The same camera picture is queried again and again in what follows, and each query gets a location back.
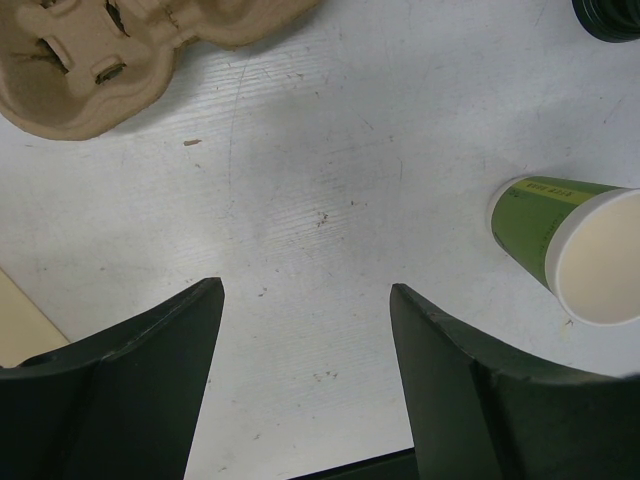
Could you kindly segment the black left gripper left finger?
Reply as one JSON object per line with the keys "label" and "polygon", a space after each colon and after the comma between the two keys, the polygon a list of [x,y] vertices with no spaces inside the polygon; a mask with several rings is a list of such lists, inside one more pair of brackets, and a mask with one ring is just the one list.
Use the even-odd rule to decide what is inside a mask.
{"label": "black left gripper left finger", "polygon": [[1,372],[5,479],[180,479],[224,305],[206,278]]}

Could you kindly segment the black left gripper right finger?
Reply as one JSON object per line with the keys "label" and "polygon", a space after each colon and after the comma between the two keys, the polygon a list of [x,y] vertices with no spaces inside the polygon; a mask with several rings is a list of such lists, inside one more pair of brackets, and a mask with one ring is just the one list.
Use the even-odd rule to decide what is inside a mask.
{"label": "black left gripper right finger", "polygon": [[393,339],[424,479],[635,479],[639,379],[560,365],[444,312],[404,284]]}

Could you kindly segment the green paper coffee cup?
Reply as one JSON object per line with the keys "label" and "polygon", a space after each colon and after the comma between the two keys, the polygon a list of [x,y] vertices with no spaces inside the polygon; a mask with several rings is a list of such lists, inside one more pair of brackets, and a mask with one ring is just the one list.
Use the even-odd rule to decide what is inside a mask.
{"label": "green paper coffee cup", "polygon": [[639,319],[639,192],[545,176],[514,178],[488,206],[495,242],[573,319]]}

